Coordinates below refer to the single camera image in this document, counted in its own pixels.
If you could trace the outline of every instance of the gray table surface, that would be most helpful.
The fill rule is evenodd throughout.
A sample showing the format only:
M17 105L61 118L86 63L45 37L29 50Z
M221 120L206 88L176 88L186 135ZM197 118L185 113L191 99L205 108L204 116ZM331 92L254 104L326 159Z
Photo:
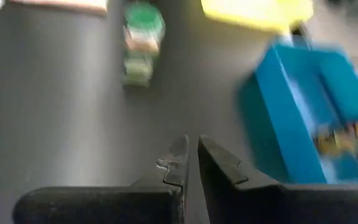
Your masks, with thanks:
M189 220L206 223L197 137L243 160L237 87L268 34L213 22L199 1L159 0L167 25L149 89L123 88L122 9L107 17L7 4L0 15L0 223L46 186L125 186L181 134L191 142Z

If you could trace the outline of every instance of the blue plastic box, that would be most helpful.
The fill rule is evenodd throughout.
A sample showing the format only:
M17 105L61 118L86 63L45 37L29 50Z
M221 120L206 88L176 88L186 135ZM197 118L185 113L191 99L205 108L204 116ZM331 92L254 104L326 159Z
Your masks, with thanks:
M358 158L327 161L312 139L322 127L358 121L358 76L342 51L276 43L255 75L290 182L358 183Z

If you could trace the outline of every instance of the yellow item inside box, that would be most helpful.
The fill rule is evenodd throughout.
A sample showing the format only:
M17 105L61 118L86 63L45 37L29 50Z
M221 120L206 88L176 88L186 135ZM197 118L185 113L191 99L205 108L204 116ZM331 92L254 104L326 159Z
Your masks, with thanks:
M212 19L278 34L313 15L310 0L201 0L201 4Z

